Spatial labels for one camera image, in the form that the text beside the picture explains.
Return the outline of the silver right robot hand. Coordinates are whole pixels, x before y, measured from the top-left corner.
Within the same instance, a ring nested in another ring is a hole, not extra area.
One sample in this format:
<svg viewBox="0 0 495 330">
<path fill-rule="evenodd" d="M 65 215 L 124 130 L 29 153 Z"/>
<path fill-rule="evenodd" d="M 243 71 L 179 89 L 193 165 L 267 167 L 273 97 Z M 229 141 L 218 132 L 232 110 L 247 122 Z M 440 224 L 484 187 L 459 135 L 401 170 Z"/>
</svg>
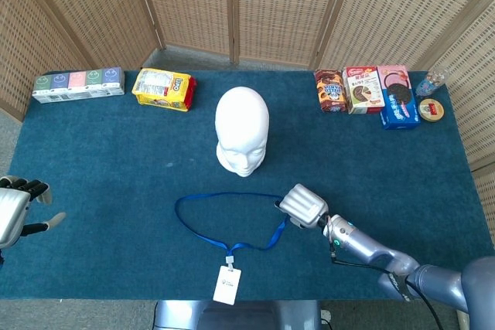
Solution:
<svg viewBox="0 0 495 330">
<path fill-rule="evenodd" d="M 296 184 L 275 207 L 289 216 L 301 229 L 322 229 L 326 225 L 329 207 L 324 199 L 302 184 Z"/>
</svg>

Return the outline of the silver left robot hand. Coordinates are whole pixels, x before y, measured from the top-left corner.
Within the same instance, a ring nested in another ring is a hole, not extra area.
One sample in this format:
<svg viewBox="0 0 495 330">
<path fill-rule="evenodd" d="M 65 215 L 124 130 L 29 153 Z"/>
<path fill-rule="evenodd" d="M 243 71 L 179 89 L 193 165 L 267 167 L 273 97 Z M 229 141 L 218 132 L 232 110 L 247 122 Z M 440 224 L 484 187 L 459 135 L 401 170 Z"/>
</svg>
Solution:
<svg viewBox="0 0 495 330">
<path fill-rule="evenodd" d="M 50 186 L 38 179 L 28 181 L 11 175 L 1 177 L 1 249 L 12 247 L 20 237 L 45 232 L 67 217 L 57 213 L 40 223 L 25 224 L 33 200 L 49 205 L 53 201 Z"/>
</svg>

